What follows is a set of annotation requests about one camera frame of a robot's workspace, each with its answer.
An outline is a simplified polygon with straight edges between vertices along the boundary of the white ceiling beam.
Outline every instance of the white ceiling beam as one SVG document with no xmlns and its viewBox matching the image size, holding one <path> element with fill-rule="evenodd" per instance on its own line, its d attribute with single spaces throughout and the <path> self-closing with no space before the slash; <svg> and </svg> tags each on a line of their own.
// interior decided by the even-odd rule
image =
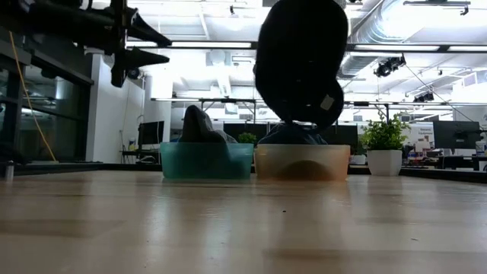
<svg viewBox="0 0 487 274">
<path fill-rule="evenodd" d="M 208 32 L 208 25 L 206 24 L 205 15 L 203 14 L 203 10 L 200 10 L 198 13 L 199 21 L 201 22 L 201 26 L 203 28 L 203 32 L 205 33 L 205 37 L 208 41 L 212 38 L 210 37 L 210 33 Z"/>
</svg>

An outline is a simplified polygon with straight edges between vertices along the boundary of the glass wall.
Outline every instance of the glass wall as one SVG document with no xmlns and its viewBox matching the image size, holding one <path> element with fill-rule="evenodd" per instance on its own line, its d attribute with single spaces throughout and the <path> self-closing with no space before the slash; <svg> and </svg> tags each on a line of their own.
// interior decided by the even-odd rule
<svg viewBox="0 0 487 274">
<path fill-rule="evenodd" d="M 82 122 L 55 116 L 40 111 L 32 112 L 28 108 L 22 108 L 21 131 L 19 149 L 28 159 L 52 160 L 49 150 L 42 140 L 40 132 L 33 120 L 33 114 L 37 118 L 39 127 L 53 151 L 56 159 L 70 160 L 82 159 L 83 151 L 78 144 L 83 142 Z"/>
<path fill-rule="evenodd" d="M 33 110 L 18 73 L 0 70 L 0 142 L 28 161 L 51 161 L 41 129 L 57 161 L 83 161 L 90 87 L 33 65 L 23 70 Z"/>
<path fill-rule="evenodd" d="M 89 87 L 35 66 L 26 67 L 25 81 L 33 111 L 23 94 L 19 151 L 32 161 L 52 160 L 35 116 L 56 160 L 84 160 Z"/>
</svg>

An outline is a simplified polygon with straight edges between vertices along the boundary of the pipe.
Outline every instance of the pipe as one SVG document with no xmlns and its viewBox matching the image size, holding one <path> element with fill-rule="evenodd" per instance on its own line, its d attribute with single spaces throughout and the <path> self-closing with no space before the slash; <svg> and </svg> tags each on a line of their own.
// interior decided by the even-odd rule
<svg viewBox="0 0 487 274">
<path fill-rule="evenodd" d="M 404 19 L 421 17 L 417 10 L 403 6 L 403 0 L 382 0 L 358 23 L 349 43 L 403 43 L 424 27 L 419 20 Z M 350 56 L 343 62 L 339 77 L 354 78 L 358 72 L 370 65 L 377 56 Z"/>
</svg>

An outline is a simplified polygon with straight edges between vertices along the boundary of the black hanging object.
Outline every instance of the black hanging object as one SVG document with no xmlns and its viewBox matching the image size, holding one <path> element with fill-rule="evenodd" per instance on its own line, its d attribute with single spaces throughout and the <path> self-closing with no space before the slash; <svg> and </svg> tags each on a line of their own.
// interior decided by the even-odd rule
<svg viewBox="0 0 487 274">
<path fill-rule="evenodd" d="M 82 10 L 81 0 L 0 1 L 0 25 L 25 34 L 45 33 L 64 37 L 78 45 L 102 49 L 115 54 L 112 83 L 121 87 L 126 69 L 168 62 L 165 56 L 126 49 L 127 36 L 156 43 L 159 47 L 171 41 L 151 28 L 138 14 L 128 8 L 126 0 L 112 0 L 105 9 Z"/>
<path fill-rule="evenodd" d="M 282 120 L 332 125 L 343 109 L 336 80 L 348 35 L 332 0 L 280 0 L 260 30 L 254 73 L 263 100 Z"/>
</svg>

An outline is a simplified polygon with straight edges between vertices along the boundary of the plastic bin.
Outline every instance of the plastic bin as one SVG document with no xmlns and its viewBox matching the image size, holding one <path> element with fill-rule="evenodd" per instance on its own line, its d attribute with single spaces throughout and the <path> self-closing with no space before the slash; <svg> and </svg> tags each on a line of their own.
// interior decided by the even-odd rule
<svg viewBox="0 0 487 274">
<path fill-rule="evenodd" d="M 253 144 L 161 143 L 167 179 L 249 179 Z"/>
<path fill-rule="evenodd" d="M 349 145 L 258 145 L 257 178 L 345 181 Z"/>
</svg>

